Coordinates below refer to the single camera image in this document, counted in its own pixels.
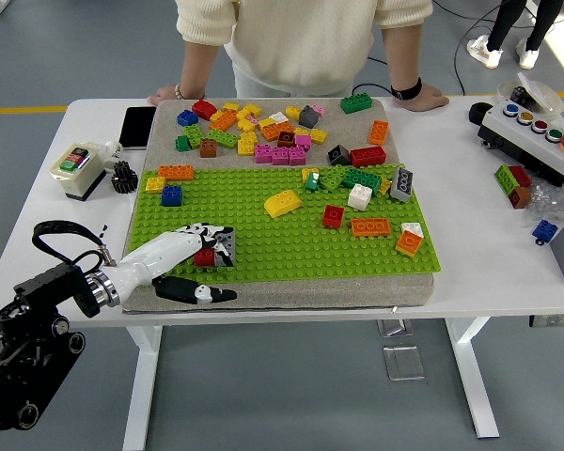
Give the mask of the person's right hand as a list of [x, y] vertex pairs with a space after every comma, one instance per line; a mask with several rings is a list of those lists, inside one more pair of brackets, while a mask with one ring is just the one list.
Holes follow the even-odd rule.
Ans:
[[177, 85], [163, 86], [154, 94], [147, 97], [147, 102], [155, 106], [159, 105], [163, 101], [173, 100], [183, 100], [183, 96], [181, 95]]

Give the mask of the person's left hand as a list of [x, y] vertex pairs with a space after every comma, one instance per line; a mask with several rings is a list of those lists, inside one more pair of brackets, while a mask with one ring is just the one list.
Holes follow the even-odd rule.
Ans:
[[449, 104], [449, 98], [435, 86], [424, 84], [420, 93], [411, 100], [393, 100], [394, 104], [411, 112], [426, 112]]

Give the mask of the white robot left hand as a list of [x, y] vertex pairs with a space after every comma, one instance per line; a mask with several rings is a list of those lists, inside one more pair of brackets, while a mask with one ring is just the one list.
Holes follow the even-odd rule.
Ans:
[[137, 287], [153, 285], [159, 297], [181, 303], [222, 303], [236, 299], [237, 293], [233, 290], [211, 288], [167, 275], [203, 249], [215, 251], [227, 266], [231, 266], [229, 252], [217, 240], [218, 235], [231, 232], [230, 227], [197, 223], [161, 234], [130, 252], [116, 267], [102, 269], [112, 286], [110, 295], [123, 303]]

